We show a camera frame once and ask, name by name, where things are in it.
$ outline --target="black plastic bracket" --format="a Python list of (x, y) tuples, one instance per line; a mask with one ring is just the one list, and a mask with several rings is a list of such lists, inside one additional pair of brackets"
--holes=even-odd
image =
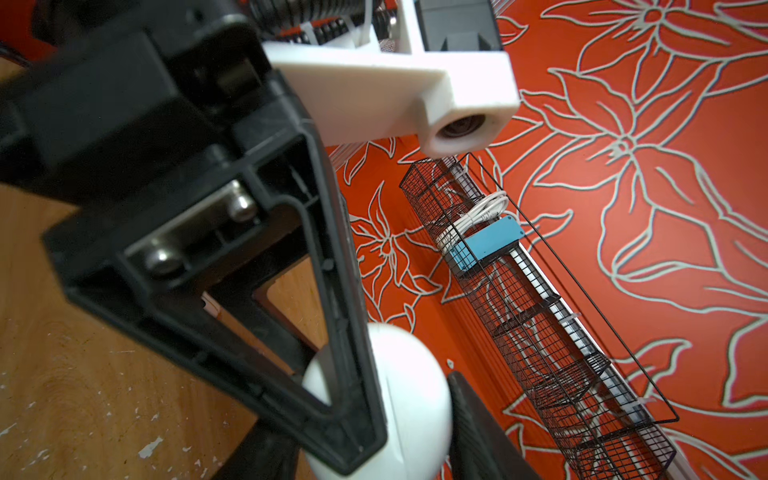
[[(44, 235), (70, 301), (348, 475), (386, 443), (348, 213), (314, 123), (230, 0), (142, 2), (0, 91), (0, 181), (83, 205)], [(254, 297), (308, 256), (340, 398)], [(201, 307), (210, 293), (292, 372)]]

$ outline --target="white plastic mount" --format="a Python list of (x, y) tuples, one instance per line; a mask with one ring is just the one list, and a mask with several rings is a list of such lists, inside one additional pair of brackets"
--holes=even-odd
[[(417, 134), (422, 152), (445, 157), (487, 147), (520, 107), (503, 51), (424, 51), (413, 0), (399, 0), (396, 51), (361, 27), (324, 45), (268, 41), (266, 56), (301, 98), (326, 145)], [(444, 126), (481, 115), (461, 137)]]

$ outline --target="floral wallpaper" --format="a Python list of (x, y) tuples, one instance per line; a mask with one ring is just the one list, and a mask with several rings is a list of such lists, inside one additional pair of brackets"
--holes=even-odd
[[(768, 478), (768, 1), (517, 0), (498, 24), (523, 106), (475, 153), (675, 406), (699, 477)], [(369, 317), (463, 372), (542, 478), (572, 478), (399, 189), (421, 158), (383, 139), (338, 170)]]

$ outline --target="wire mesh shelf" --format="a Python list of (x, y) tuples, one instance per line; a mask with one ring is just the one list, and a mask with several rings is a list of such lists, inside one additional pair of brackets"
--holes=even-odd
[[(474, 155), (462, 161), (476, 162), (481, 173), (493, 178)], [(654, 420), (581, 325), (579, 315), (571, 311), (519, 242), (482, 260), (475, 257), (466, 239), (491, 221), (464, 234), (454, 226), (485, 197), (462, 161), (456, 157), (416, 161), (400, 187), (435, 245), (447, 236), (459, 239), (457, 248), (451, 250), (459, 258), (447, 259), (451, 273), (555, 444), (582, 479), (661, 477), (676, 451), (658, 425), (679, 419), (674, 408), (658, 392), (674, 417)], [(534, 237), (562, 263), (518, 206), (511, 205), (533, 229), (528, 241), (533, 244), (530, 237)], [(466, 271), (460, 264), (474, 267)], [(656, 388), (575, 276), (562, 265)]]

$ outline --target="white cable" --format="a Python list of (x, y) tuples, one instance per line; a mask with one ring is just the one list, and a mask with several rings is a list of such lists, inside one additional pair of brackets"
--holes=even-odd
[(359, 47), (366, 45), (371, 38), (371, 21), (373, 20), (373, 0), (366, 0), (366, 13), (362, 17)]
[(310, 45), (318, 45), (317, 36), (315, 35), (315, 28), (310, 22), (304, 22), (299, 25), (301, 31), (306, 33), (306, 37), (310, 40)]
[(435, 242), (437, 247), (443, 252), (448, 252), (462, 239), (467, 230), (478, 223), (498, 218), (509, 205), (509, 197), (503, 190), (496, 191), (475, 204), (469, 209), (469, 212), (462, 215), (453, 223), (453, 228), (448, 227), (437, 236)]
[(342, 15), (341, 19), (344, 21), (347, 31), (355, 31), (356, 27), (355, 27), (355, 23), (352, 21), (352, 17), (350, 17), (349, 15)]

